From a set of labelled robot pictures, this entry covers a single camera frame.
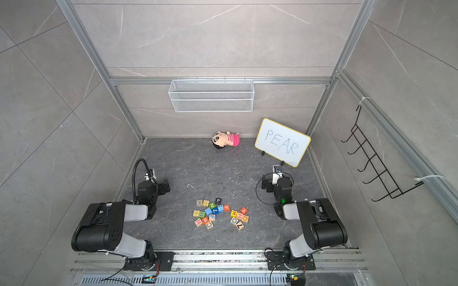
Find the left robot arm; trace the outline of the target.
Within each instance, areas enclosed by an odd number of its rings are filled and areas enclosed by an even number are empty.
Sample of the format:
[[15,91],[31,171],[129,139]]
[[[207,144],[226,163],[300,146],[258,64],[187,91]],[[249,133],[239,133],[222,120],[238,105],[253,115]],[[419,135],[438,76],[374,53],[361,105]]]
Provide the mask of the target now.
[[133,199],[89,205],[72,236],[72,249],[121,256],[124,271],[171,270],[173,252],[156,253],[150,241],[124,233],[127,222],[153,219],[159,196],[168,192],[168,180],[157,182],[153,169],[143,158],[138,159],[132,171]]

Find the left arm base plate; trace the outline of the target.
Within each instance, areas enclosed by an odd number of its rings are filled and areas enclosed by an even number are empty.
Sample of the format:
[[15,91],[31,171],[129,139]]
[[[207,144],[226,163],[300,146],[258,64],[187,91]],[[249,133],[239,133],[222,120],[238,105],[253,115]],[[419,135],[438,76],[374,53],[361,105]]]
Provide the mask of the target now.
[[174,262],[175,253],[160,251],[153,254],[146,253],[143,257],[127,259],[125,271],[170,271]]

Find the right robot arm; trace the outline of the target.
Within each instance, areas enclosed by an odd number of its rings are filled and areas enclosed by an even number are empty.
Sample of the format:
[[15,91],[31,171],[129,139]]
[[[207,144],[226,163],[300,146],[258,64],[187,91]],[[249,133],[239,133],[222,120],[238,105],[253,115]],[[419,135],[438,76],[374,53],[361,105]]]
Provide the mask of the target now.
[[312,265],[312,255],[327,248],[345,245],[348,233],[336,210],[327,198],[294,201],[292,198],[293,177],[274,165],[272,173],[263,175],[261,188],[272,193],[276,215],[282,220],[297,220],[302,234],[285,243],[281,252],[267,253],[267,260],[276,267],[298,269]]

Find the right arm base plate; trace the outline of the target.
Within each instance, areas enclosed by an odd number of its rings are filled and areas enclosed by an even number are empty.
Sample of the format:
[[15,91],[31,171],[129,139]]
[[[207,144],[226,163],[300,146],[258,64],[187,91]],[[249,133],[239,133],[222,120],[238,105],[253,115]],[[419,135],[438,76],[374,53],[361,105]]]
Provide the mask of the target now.
[[270,271],[314,271],[316,265],[312,256],[302,258],[288,258],[282,251],[267,249],[264,252],[267,267]]

